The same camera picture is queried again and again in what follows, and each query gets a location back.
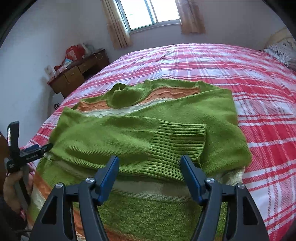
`bed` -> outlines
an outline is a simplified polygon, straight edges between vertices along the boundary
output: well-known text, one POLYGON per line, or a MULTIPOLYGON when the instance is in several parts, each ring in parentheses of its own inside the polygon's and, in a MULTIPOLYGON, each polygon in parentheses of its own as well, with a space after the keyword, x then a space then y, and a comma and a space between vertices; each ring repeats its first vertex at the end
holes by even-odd
POLYGON ((296 216, 296 75, 264 52, 179 44, 126 54, 71 93, 26 147, 47 143, 65 106, 101 95, 118 82, 134 85, 159 78, 202 80, 232 91, 238 125, 252 153, 243 182, 270 240, 280 240, 296 216))

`window sill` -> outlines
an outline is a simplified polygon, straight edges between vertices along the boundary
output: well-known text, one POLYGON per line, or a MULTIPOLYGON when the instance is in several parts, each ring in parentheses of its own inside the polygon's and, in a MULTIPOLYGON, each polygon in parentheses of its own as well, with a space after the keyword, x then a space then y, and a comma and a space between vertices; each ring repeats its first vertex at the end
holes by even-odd
POLYGON ((130 31, 129 34, 134 34, 134 33, 138 33, 138 32, 142 32, 151 28, 157 28, 157 27, 161 27, 161 26, 168 26, 168 25, 176 25, 176 24, 180 24, 180 20, 170 20, 170 21, 164 21, 164 22, 160 22, 160 23, 156 23, 156 24, 152 24, 152 25, 148 25, 148 26, 144 26, 141 28, 136 28, 132 31, 130 31))

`brown wooden furniture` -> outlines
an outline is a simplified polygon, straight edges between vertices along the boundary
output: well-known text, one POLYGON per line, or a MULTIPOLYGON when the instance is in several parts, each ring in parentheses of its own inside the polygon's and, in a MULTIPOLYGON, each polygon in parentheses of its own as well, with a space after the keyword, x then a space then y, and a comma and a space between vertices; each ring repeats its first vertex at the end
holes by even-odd
POLYGON ((6 178, 4 158, 9 156, 7 140, 0 132, 0 192, 3 190, 3 183, 6 178))
POLYGON ((62 93, 66 98, 87 79, 109 65, 109 59, 104 49, 99 49, 92 55, 80 61, 72 62, 67 69, 49 83, 57 94, 62 93))

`hand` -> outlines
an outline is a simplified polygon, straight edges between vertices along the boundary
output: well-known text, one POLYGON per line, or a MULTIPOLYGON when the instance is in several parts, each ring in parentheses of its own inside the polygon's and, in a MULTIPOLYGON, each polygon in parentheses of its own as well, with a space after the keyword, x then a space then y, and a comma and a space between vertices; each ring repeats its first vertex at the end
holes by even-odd
MULTIPOLYGON (((34 169, 29 166, 30 172, 34 171, 34 169)), ((3 185, 3 196, 4 200, 7 203, 7 205, 16 213, 20 212, 21 205, 20 201, 17 198, 14 184, 18 182, 23 176, 22 171, 18 171, 15 173, 10 174, 9 176, 6 177, 3 185)), ((32 193, 32 188, 33 188, 33 176, 29 173, 29 179, 28 179, 28 185, 26 186, 27 192, 29 195, 32 193)))

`metal bolt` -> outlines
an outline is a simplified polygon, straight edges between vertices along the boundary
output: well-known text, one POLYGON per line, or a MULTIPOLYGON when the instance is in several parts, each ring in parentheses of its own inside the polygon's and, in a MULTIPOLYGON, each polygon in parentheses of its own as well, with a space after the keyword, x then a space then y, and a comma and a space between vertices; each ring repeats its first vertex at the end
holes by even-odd
POLYGON ((245 188, 245 185, 243 183, 238 183, 237 184, 237 187, 240 188, 240 189, 244 189, 245 188))
POLYGON ((214 182, 215 182, 215 179, 212 178, 212 177, 208 177, 208 178, 206 179, 206 181, 207 181, 208 183, 214 183, 214 182))
POLYGON ((88 177, 87 179, 85 179, 85 181, 87 183, 93 183, 94 182, 94 178, 93 177, 88 177))
POLYGON ((56 184, 56 188, 57 188, 57 189, 60 189, 60 188, 62 188, 62 187, 63 187, 63 184, 62 184, 62 183, 57 183, 57 184, 56 184))

